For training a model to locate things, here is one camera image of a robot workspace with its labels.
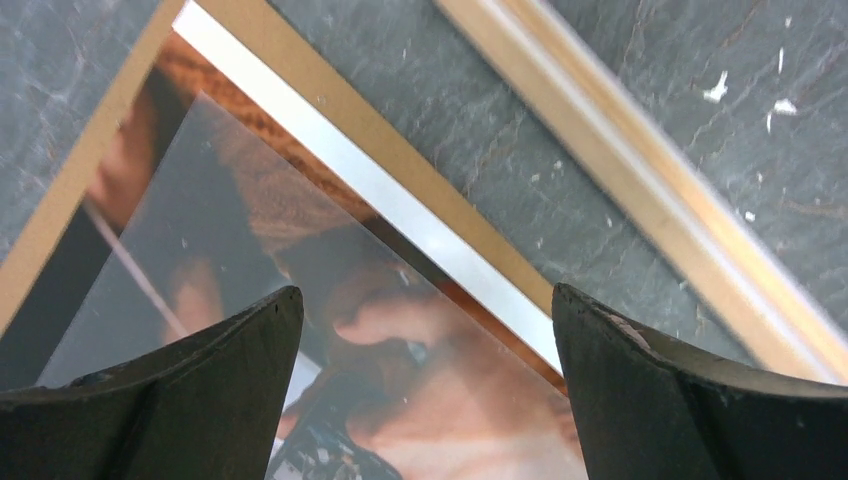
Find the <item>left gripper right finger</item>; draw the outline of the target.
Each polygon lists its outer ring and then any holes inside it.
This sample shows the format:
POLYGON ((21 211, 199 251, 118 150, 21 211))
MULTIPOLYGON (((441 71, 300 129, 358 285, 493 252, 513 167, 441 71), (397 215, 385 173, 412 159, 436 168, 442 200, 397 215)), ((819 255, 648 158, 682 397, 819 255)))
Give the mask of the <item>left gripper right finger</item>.
POLYGON ((714 355, 564 283, 552 320, 591 478, 846 477, 845 387, 714 355))

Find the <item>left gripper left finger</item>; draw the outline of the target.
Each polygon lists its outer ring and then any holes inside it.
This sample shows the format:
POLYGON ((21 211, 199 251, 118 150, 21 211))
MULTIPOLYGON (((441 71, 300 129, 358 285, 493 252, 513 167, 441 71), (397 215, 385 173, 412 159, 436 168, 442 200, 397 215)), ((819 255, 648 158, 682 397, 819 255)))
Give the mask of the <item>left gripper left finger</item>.
POLYGON ((59 388, 1 396, 5 479, 261 479, 297 356, 299 289, 59 388))

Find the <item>white wooden picture frame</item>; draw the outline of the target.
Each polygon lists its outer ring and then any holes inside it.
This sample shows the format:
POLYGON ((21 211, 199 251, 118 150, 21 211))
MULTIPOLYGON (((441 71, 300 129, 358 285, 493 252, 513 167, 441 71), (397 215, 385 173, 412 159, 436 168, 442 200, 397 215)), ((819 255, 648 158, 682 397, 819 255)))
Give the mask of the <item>white wooden picture frame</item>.
POLYGON ((543 1, 440 10, 764 367, 843 384, 847 337, 543 1))

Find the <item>colour photo print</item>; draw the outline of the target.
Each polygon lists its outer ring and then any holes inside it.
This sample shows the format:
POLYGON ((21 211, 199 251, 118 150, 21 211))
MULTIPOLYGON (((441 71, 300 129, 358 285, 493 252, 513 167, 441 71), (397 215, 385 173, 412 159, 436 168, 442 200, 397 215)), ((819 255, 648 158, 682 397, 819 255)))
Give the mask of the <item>colour photo print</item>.
POLYGON ((271 8, 170 1, 1 277, 5 479, 582 479, 538 294, 271 8))

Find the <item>brown cardboard backing board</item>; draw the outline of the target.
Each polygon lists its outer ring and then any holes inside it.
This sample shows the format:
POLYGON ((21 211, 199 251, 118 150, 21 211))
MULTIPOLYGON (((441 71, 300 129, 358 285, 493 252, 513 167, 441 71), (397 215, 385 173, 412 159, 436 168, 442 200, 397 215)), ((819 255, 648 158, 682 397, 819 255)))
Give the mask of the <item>brown cardboard backing board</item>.
POLYGON ((540 356, 555 352, 551 284, 265 1, 154 10, 1 264, 1 321, 29 293, 165 37, 177 32, 540 356))

